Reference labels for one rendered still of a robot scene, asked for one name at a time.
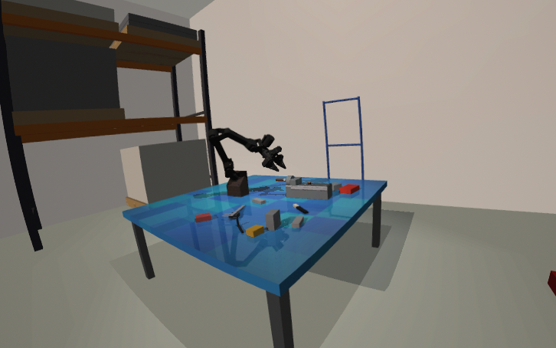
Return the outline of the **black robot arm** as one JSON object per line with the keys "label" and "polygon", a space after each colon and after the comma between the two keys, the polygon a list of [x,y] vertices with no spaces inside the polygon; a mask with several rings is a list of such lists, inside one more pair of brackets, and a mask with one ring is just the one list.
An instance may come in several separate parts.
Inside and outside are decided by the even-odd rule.
{"label": "black robot arm", "polygon": [[[219,133],[221,133],[219,135]],[[272,142],[275,140],[274,137],[270,134],[264,134],[263,138],[259,138],[259,139],[247,139],[244,136],[241,136],[240,134],[234,132],[233,130],[229,129],[229,127],[225,128],[225,129],[221,129],[221,128],[217,128],[217,129],[211,129],[208,131],[208,139],[211,142],[211,145],[213,145],[215,147],[215,149],[217,150],[221,161],[223,163],[224,166],[224,172],[225,172],[225,177],[226,178],[231,178],[230,181],[236,182],[240,173],[236,173],[236,171],[234,170],[234,161],[232,160],[232,158],[228,158],[226,152],[224,151],[221,141],[224,138],[230,138],[233,141],[237,142],[237,143],[241,143],[243,144],[246,149],[248,149],[250,152],[255,152],[255,153],[260,153],[261,155],[263,154],[263,152],[268,149],[267,147],[269,147]],[[259,146],[257,145],[257,143],[259,144]],[[269,150],[268,150],[269,151]],[[278,155],[277,153],[282,151],[282,147],[278,146],[275,147],[274,149],[272,149],[271,151],[269,151],[268,153],[271,155]]]}

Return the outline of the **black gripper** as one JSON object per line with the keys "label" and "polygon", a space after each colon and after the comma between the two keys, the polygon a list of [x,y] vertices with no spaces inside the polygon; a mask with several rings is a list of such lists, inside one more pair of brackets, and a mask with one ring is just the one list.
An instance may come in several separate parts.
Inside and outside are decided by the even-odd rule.
{"label": "black gripper", "polygon": [[286,169],[286,166],[283,162],[283,155],[279,154],[279,155],[276,156],[276,154],[275,154],[275,155],[270,156],[270,154],[268,153],[269,152],[268,150],[269,149],[266,149],[262,154],[262,158],[265,158],[265,160],[262,162],[262,166],[279,172],[279,169],[274,164],[274,163],[276,163],[278,166]]}

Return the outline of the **orange-brown rectangular block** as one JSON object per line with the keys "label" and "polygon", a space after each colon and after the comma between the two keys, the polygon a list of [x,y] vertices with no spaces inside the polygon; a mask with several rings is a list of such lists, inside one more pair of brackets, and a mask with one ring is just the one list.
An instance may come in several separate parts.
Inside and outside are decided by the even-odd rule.
{"label": "orange-brown rectangular block", "polygon": [[251,228],[246,229],[246,232],[247,232],[248,236],[254,238],[254,237],[258,236],[260,233],[264,233],[264,230],[263,230],[263,226],[255,225]]}

